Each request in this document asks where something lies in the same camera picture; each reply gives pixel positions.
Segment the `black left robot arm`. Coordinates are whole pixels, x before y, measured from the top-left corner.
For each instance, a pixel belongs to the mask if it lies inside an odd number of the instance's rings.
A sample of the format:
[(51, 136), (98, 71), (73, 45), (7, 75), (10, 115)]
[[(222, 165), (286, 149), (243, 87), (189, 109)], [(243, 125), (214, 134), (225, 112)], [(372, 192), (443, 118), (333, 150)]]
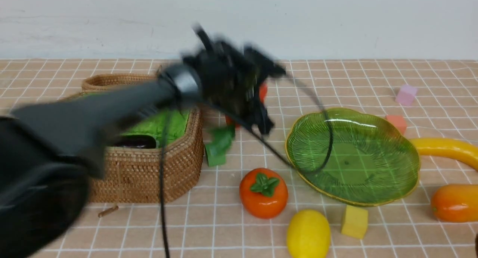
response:
[(254, 47), (204, 42), (155, 79), (69, 101), (35, 103), (1, 118), (1, 257), (27, 258), (64, 234), (105, 176), (105, 150), (161, 110), (213, 98), (238, 104), (250, 85), (286, 71)]

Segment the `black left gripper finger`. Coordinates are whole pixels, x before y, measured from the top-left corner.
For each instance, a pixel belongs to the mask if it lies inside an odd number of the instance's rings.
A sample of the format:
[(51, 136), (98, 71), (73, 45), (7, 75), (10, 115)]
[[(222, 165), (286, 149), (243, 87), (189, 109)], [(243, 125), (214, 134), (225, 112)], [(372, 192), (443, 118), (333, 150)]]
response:
[(265, 105), (261, 101), (255, 101), (251, 110), (251, 121), (258, 127), (262, 136), (269, 136), (271, 130), (275, 127), (270, 119)]

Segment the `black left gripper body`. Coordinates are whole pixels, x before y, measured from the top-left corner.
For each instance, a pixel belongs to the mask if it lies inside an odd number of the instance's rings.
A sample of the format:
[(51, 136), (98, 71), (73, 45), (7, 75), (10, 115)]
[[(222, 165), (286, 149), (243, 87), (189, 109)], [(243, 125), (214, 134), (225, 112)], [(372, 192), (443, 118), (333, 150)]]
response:
[(249, 115), (261, 82), (258, 66), (225, 40), (209, 45), (183, 54), (181, 60), (200, 76), (205, 100), (234, 115)]

